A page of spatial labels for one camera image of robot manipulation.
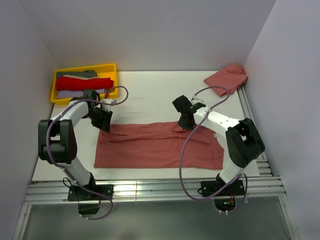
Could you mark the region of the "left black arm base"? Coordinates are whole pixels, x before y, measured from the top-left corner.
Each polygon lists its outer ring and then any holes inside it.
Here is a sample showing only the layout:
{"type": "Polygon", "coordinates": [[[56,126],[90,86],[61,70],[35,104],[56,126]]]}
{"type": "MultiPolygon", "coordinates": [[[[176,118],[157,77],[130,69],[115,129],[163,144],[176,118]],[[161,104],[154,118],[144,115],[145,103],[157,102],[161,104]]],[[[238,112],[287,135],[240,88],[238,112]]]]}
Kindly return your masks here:
{"type": "MultiPolygon", "coordinates": [[[[96,185],[92,191],[105,195],[112,199],[113,197],[112,184],[96,185]]],[[[72,185],[69,187],[69,193],[67,196],[68,202],[78,202],[78,213],[82,215],[89,215],[90,217],[97,214],[101,201],[105,200],[104,197],[87,192],[81,189],[79,186],[72,185]]]]}

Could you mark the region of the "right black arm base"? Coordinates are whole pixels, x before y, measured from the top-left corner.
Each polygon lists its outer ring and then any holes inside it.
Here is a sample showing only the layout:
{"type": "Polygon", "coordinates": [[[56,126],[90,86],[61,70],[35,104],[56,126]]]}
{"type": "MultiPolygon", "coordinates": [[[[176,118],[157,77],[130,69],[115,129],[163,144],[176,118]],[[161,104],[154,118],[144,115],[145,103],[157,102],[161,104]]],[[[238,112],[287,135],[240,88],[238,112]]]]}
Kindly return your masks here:
{"type": "MultiPolygon", "coordinates": [[[[208,197],[222,187],[223,185],[217,180],[201,181],[197,193],[202,197],[208,197]]],[[[219,211],[232,211],[236,208],[236,197],[244,196],[246,193],[243,181],[238,179],[217,194],[218,197],[222,198],[214,198],[214,205],[219,211]]]]}

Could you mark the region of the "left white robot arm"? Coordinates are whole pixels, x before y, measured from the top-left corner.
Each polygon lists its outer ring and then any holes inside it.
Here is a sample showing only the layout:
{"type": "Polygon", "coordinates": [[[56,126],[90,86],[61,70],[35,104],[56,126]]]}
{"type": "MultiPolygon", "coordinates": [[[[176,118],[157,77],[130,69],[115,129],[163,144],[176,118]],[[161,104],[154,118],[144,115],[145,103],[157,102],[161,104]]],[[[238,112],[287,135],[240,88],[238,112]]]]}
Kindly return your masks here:
{"type": "Polygon", "coordinates": [[[81,119],[90,119],[93,127],[110,131],[115,99],[101,100],[93,89],[87,89],[81,97],[73,97],[67,108],[52,119],[38,123],[38,156],[41,160],[60,168],[73,181],[70,189],[86,200],[96,197],[98,188],[91,172],[85,169],[77,157],[78,146],[74,127],[81,119]]]}

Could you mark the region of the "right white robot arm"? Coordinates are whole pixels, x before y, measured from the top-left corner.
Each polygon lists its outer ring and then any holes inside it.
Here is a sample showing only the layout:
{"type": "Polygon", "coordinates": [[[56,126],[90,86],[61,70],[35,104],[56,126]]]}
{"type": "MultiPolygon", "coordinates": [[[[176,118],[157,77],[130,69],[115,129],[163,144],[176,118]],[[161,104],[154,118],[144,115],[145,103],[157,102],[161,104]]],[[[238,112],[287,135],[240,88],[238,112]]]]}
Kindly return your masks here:
{"type": "Polygon", "coordinates": [[[214,131],[226,139],[229,161],[216,176],[216,189],[222,195],[229,194],[234,188],[233,182],[266,149],[255,123],[250,118],[240,120],[218,113],[213,106],[206,106],[196,97],[189,100],[181,95],[172,104],[180,113],[178,125],[191,131],[183,144],[180,162],[183,161],[189,140],[200,127],[214,131]]]}

